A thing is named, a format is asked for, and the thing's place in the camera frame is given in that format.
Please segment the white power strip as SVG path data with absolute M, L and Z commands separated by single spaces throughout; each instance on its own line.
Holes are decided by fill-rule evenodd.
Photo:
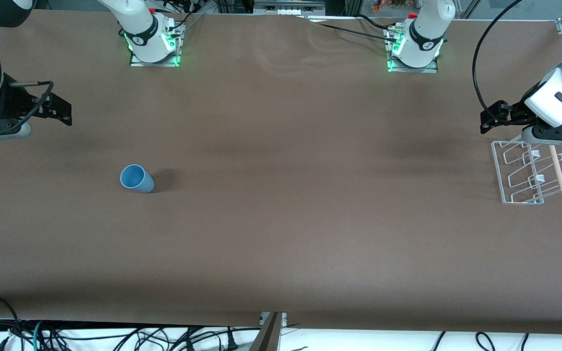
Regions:
M 254 14 L 325 16 L 325 0 L 254 0 Z

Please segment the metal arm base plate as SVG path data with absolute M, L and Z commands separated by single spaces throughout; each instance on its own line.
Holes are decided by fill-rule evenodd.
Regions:
M 181 63 L 181 49 L 183 47 L 183 39 L 186 24 L 182 22 L 174 23 L 172 19 L 169 20 L 169 27 L 162 34 L 158 34 L 152 40 L 149 54 L 150 58 L 158 58 L 160 54 L 165 56 L 156 62 L 146 62 L 141 60 L 132 49 L 131 43 L 128 43 L 128 48 L 131 51 L 130 66 L 139 67 L 179 67 Z
M 394 41 L 385 40 L 384 46 L 387 53 L 387 70 L 390 73 L 426 73 L 435 74 L 439 71 L 437 65 L 437 58 L 433 58 L 431 63 L 425 67 L 411 67 L 405 65 L 398 56 L 395 55 L 394 49 L 399 49 L 401 43 L 404 42 L 404 35 L 402 30 L 393 29 L 390 26 L 388 29 L 383 29 L 384 37 L 393 39 Z

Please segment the light blue plastic cup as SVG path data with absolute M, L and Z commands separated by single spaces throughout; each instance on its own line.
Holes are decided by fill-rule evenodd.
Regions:
M 119 175 L 121 185 L 135 193 L 148 194 L 155 188 L 152 176 L 141 165 L 131 164 L 122 169 Z

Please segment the grey metal frame bar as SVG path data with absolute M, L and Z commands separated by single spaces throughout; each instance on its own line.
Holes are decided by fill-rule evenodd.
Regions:
M 263 323 L 248 351 L 279 351 L 281 331 L 287 327 L 287 313 L 262 312 Z

